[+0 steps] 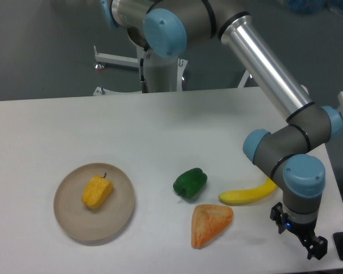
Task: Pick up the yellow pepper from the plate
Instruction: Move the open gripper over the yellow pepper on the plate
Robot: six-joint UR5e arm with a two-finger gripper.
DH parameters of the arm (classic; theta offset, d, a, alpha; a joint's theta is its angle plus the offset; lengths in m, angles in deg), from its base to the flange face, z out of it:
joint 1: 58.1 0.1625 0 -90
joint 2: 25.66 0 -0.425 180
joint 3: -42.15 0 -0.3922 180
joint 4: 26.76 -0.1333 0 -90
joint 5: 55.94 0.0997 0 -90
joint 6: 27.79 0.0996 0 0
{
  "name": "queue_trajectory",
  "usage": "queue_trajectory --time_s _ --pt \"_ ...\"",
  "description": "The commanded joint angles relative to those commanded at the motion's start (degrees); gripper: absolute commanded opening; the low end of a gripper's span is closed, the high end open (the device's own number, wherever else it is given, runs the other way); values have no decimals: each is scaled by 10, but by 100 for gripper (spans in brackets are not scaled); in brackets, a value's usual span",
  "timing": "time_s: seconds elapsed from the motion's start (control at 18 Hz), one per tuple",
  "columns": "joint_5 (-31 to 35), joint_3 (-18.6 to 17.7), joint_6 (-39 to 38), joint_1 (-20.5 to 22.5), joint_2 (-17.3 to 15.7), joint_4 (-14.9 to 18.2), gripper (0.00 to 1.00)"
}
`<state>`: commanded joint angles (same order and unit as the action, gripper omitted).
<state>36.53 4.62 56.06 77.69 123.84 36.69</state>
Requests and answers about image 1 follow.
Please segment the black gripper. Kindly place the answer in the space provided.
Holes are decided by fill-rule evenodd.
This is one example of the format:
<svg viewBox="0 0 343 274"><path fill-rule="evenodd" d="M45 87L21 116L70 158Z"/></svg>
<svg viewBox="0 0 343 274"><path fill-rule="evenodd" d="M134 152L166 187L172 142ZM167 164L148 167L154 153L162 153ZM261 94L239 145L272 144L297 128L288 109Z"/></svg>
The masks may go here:
<svg viewBox="0 0 343 274"><path fill-rule="evenodd" d="M321 260L328 251L328 240L317 236L314 232L318 218L318 210L307 214L296 213L278 202L271 208L270 219L276 223L278 233L285 230L295 234L306 248L307 259Z"/></svg>

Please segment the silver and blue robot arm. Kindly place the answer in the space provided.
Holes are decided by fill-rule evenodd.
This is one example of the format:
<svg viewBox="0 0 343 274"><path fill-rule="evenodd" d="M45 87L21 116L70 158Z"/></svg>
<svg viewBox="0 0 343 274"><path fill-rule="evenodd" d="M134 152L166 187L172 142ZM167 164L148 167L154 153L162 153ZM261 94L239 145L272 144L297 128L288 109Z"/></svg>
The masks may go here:
<svg viewBox="0 0 343 274"><path fill-rule="evenodd" d="M279 232L296 235L308 258L321 259L328 242L314 232L325 168L309 152L340 134L341 115L317 106L288 73L237 1L101 1L107 25L124 27L141 48L141 90L177 89L177 59L190 46L217 37L246 67L287 125L275 133L255 130L244 141L247 158L283 191L270 218Z"/></svg>

